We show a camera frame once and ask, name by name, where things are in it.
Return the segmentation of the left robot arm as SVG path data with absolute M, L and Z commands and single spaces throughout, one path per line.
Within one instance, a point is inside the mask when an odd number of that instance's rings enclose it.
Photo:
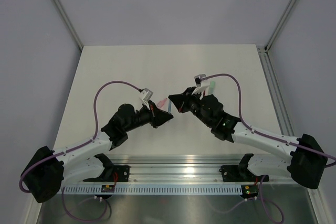
M 93 137 L 56 150 L 39 148 L 22 172 L 19 188 L 42 203 L 64 187 L 85 179 L 107 181 L 113 176 L 114 165 L 106 153 L 123 144 L 128 132 L 146 124 L 157 128 L 171 119 L 172 114 L 157 108 L 152 101 L 140 110 L 123 104 Z

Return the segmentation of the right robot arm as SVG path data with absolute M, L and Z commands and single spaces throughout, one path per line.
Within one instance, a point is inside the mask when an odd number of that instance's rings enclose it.
M 194 88 L 168 99 L 180 113 L 191 112 L 210 128 L 211 133 L 222 141 L 252 146 L 272 155 L 263 160 L 256 154 L 246 154 L 239 163 L 238 173 L 244 180 L 254 176 L 290 177 L 299 185 L 317 189 L 327 158 L 314 137 L 278 135 L 262 131 L 243 123 L 242 119 L 224 111 L 224 106 L 214 95 L 201 97 Z

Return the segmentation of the pink translucent highlighter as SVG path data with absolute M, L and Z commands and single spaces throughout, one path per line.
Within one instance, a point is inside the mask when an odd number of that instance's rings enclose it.
M 167 98 L 165 98 L 165 99 L 159 101 L 159 102 L 156 104 L 156 106 L 157 106 L 158 108 L 162 108 L 162 107 L 165 105 L 166 101 L 167 101 Z

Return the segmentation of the light blue pen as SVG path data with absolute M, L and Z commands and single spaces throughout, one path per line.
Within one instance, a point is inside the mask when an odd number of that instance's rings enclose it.
M 168 108 L 167 108 L 168 113 L 171 113 L 171 109 L 172 109 L 172 102 L 169 100 Z

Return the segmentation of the green highlighter pen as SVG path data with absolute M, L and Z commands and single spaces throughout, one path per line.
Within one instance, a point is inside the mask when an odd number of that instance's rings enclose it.
M 216 86 L 216 82 L 211 81 L 210 85 L 209 85 L 209 88 L 208 88 L 208 95 L 214 94 L 215 86 Z

